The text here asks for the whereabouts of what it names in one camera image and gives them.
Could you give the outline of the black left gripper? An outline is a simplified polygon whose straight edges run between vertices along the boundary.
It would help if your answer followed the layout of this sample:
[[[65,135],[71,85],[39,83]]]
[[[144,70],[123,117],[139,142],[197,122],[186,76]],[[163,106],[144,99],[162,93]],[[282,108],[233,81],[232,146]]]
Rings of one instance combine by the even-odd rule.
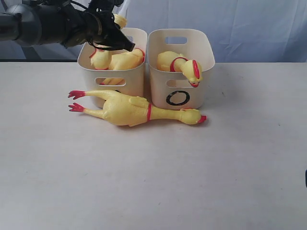
[[[135,44],[122,33],[113,13],[126,11],[129,3],[128,0],[90,1],[88,8],[82,12],[87,42],[92,46],[102,45],[102,49],[107,51],[132,51]]]

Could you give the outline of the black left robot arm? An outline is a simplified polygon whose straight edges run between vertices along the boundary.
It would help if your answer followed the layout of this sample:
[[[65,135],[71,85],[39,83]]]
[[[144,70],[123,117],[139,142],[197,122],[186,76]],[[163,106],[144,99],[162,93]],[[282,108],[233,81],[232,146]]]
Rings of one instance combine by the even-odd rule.
[[[24,0],[13,5],[0,15],[0,39],[24,47],[88,43],[107,51],[134,49],[112,12],[123,1],[92,0],[82,10],[74,8],[76,4],[73,0]]]

